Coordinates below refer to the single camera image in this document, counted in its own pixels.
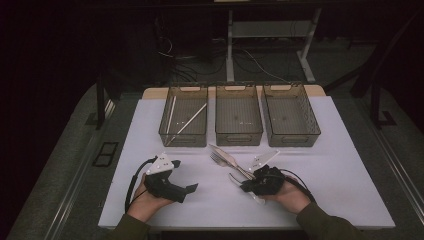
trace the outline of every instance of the tray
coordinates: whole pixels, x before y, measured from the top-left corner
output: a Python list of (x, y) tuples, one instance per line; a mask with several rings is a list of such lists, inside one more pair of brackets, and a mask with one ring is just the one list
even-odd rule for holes
[(263, 128), (254, 82), (218, 82), (216, 85), (216, 144), (258, 146)]
[(170, 85), (159, 135), (165, 147), (206, 147), (208, 86)]
[(301, 83), (265, 82), (262, 107), (270, 147), (312, 147), (321, 130)]

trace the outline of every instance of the hand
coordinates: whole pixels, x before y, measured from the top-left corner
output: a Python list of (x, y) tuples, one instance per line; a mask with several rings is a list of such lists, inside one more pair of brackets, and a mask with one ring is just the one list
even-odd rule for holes
[(159, 209), (173, 203), (165, 198), (157, 198), (150, 194), (144, 186), (146, 174), (143, 174), (140, 185), (135, 190), (134, 200), (131, 203), (127, 214), (142, 221), (147, 222)]
[(311, 200), (304, 193), (287, 181), (283, 183), (283, 186), (275, 195), (266, 195), (261, 197), (266, 200), (279, 202), (289, 212), (294, 214), (299, 214), (311, 203)]

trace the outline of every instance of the metal fork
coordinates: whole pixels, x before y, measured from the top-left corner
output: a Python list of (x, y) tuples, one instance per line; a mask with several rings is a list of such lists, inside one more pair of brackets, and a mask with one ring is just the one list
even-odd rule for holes
[(253, 176), (253, 174), (251, 174), (251, 173), (247, 172), (246, 170), (244, 170), (243, 168), (241, 168), (235, 161), (233, 163), (230, 163), (230, 162), (228, 162), (228, 160), (226, 160), (225, 158), (222, 158), (221, 156), (219, 156), (215, 152), (212, 152), (212, 154), (210, 156), (211, 156), (212, 160), (214, 160), (214, 162), (216, 162), (221, 167), (230, 167), (232, 169), (235, 169), (235, 170), (239, 171), (241, 174), (243, 174), (243, 176), (245, 176), (249, 180), (252, 180), (252, 179), (255, 178), (255, 176)]

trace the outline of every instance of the white stick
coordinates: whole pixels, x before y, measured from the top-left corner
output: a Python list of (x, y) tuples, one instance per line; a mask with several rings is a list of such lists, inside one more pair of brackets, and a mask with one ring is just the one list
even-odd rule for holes
[(166, 127), (166, 140), (165, 140), (165, 142), (167, 142), (168, 137), (169, 137), (168, 133), (169, 133), (169, 128), (171, 127), (172, 115), (174, 115), (174, 107), (175, 107), (175, 101), (176, 100), (177, 100), (177, 96), (174, 96), (172, 98), (171, 114), (169, 115), (168, 126)]
[[(197, 115), (199, 115), (199, 113), (207, 106), (208, 104), (205, 103), (200, 109), (199, 111), (196, 112), (196, 114), (193, 115), (193, 117), (190, 118), (190, 120), (187, 121), (186, 124), (184, 124), (184, 126), (180, 129), (180, 131), (177, 132), (176, 135), (180, 134), (196, 117)], [(168, 144), (166, 144), (166, 146), (168, 146), (172, 141), (174, 141), (174, 139), (176, 138), (176, 136), (172, 137), (171, 141), (168, 142)]]

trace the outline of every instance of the wire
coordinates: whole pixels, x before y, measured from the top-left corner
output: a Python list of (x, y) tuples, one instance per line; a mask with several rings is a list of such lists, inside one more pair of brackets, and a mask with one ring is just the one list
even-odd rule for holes
[(246, 71), (246, 72), (248, 72), (248, 73), (254, 73), (254, 74), (258, 74), (258, 73), (262, 73), (263, 71), (251, 71), (251, 70), (248, 70), (248, 69), (246, 69), (246, 68), (244, 68), (240, 63), (239, 63), (239, 61), (237, 60), (237, 56), (236, 55), (233, 55), (233, 61), (237, 64), (237, 66), (240, 68), (240, 69), (242, 69), (242, 70), (244, 70), (244, 71)]
[[(240, 46), (238, 46), (238, 47), (236, 47), (236, 46), (234, 46), (234, 48), (233, 48), (233, 50), (235, 51), (235, 50), (241, 50), (241, 51), (244, 51), (246, 48), (243, 48), (242, 46), (241, 46), (241, 44), (240, 44)], [(253, 50), (259, 50), (260, 48), (259, 48), (259, 46), (256, 46), (256, 47), (254, 47), (253, 48)], [(262, 58), (265, 58), (267, 56), (267, 54), (263, 54), (263, 55), (261, 55), (261, 56), (256, 56), (255, 57), (255, 59), (262, 59)], [(249, 57), (249, 56), (247, 56), (247, 57), (244, 57), (244, 56), (242, 56), (242, 55), (240, 55), (239, 56), (240, 58), (245, 58), (245, 59), (248, 59), (248, 60), (251, 60), (252, 61), (252, 58), (251, 57)]]
[(269, 76), (271, 76), (271, 77), (274, 77), (274, 78), (277, 78), (277, 79), (280, 79), (280, 80), (282, 80), (282, 81), (284, 81), (284, 82), (286, 82), (286, 83), (289, 83), (289, 84), (291, 84), (291, 82), (289, 82), (289, 81), (286, 81), (285, 79), (283, 79), (283, 78), (280, 78), (280, 77), (278, 77), (278, 76), (275, 76), (274, 74), (271, 74), (271, 73), (269, 73), (269, 72), (267, 72), (267, 71), (265, 71), (265, 69), (258, 63), (258, 61), (256, 61), (256, 59), (248, 52), (248, 51), (246, 51), (245, 49), (242, 49), (245, 53), (247, 53), (247, 55), (249, 55), (251, 58), (252, 58), (252, 60), (253, 61), (255, 61), (255, 63), (256, 63), (256, 65), (258, 65), (258, 67), (264, 72), (264, 73), (266, 73), (267, 75), (269, 75)]
[(151, 158), (151, 159), (145, 161), (143, 164), (141, 164), (141, 166), (137, 169), (137, 171), (135, 172), (135, 174), (131, 178), (131, 182), (130, 182), (130, 185), (129, 185), (128, 191), (127, 191), (127, 197), (125, 198), (125, 212), (128, 211), (128, 209), (130, 208), (130, 205), (132, 203), (132, 201), (131, 201), (132, 192), (134, 190), (134, 185), (135, 185), (135, 182), (137, 181), (137, 178), (138, 178), (138, 175), (140, 174), (141, 169), (143, 169), (149, 163), (154, 163), (157, 158), (158, 157), (155, 156), (154, 158)]
[(184, 72), (179, 72), (178, 70), (177, 71), (171, 70), (171, 72), (175, 74), (175, 79), (177, 80), (177, 82), (178, 82), (178, 78), (177, 77), (180, 77), (180, 78), (184, 79), (186, 82), (192, 82), (192, 81), (195, 81), (196, 82), (196, 80), (193, 78), (193, 76), (188, 75), (191, 78), (191, 79), (189, 79), (186, 76), (184, 76), (184, 75), (181, 74), (181, 73), (184, 73)]
[(138, 194), (132, 201), (131, 201), (131, 203), (130, 203), (130, 205), (138, 198), (138, 197), (140, 197), (141, 195), (143, 195), (143, 193), (145, 193), (147, 191), (147, 189), (144, 189), (144, 191), (142, 191), (140, 194)]
[(301, 182), (302, 182), (302, 184), (303, 184), (303, 186), (306, 188), (306, 189), (308, 189), (308, 187), (306, 186), (306, 184), (305, 184), (305, 182), (296, 174), (296, 173), (294, 173), (294, 172), (292, 172), (292, 171), (289, 171), (289, 170), (287, 170), (287, 169), (278, 169), (278, 170), (280, 170), (280, 171), (283, 171), (283, 172), (288, 172), (288, 173), (290, 173), (290, 174), (293, 174), (294, 176), (296, 176)]
[[(184, 68), (188, 69), (188, 71), (183, 71), (183, 70), (181, 70), (181, 69), (178, 69), (178, 68), (177, 68), (178, 66), (184, 67)], [(187, 67), (187, 66), (184, 66), (184, 65), (181, 65), (181, 64), (177, 64), (177, 66), (175, 67), (175, 69), (176, 69), (177, 71), (179, 71), (179, 72), (194, 73), (194, 74), (195, 74), (195, 76), (196, 76), (196, 79), (197, 79), (197, 75), (199, 74), (199, 73), (198, 73), (198, 72), (196, 72), (196, 70), (194, 70), (193, 68), (190, 68), (190, 67)]]
[(160, 55), (162, 55), (162, 56), (165, 56), (165, 57), (175, 58), (174, 56), (169, 55), (169, 54), (166, 54), (166, 53), (163, 53), (163, 52), (159, 52), (159, 51), (158, 51), (158, 53), (159, 53)]
[(194, 68), (188, 67), (188, 66), (183, 65), (183, 64), (181, 64), (181, 63), (177, 63), (177, 65), (178, 65), (178, 66), (181, 66), (181, 67), (184, 67), (184, 68), (187, 68), (187, 69), (189, 69), (190, 71), (192, 71), (192, 72), (194, 72), (194, 73), (196, 73), (196, 74), (198, 74), (198, 75), (212, 75), (212, 74), (215, 74), (215, 73), (217, 73), (217, 72), (221, 71), (222, 67), (224, 66), (224, 63), (225, 63), (225, 58), (224, 58), (224, 60), (221, 62), (220, 66), (219, 66), (217, 69), (215, 69), (215, 70), (213, 70), (212, 72), (209, 72), (209, 73), (201, 73), (201, 72), (198, 72), (198, 71), (196, 71)]
[(169, 49), (168, 49), (168, 51), (167, 51), (166, 53), (170, 53), (170, 52), (171, 52), (171, 50), (172, 50), (172, 47), (173, 47), (171, 40), (170, 40), (169, 38), (166, 38), (166, 37), (160, 37), (160, 38), (161, 38), (161, 39), (168, 40), (168, 43), (169, 43)]
[(190, 79), (190, 82), (197, 82), (197, 74), (196, 74), (196, 76), (195, 77), (193, 77), (192, 75), (190, 75), (188, 72), (186, 72), (186, 71), (181, 71), (181, 70), (179, 70), (179, 69), (176, 69), (180, 74), (181, 74), (181, 76), (184, 74), (185, 76), (187, 76), (187, 78), (188, 79)]

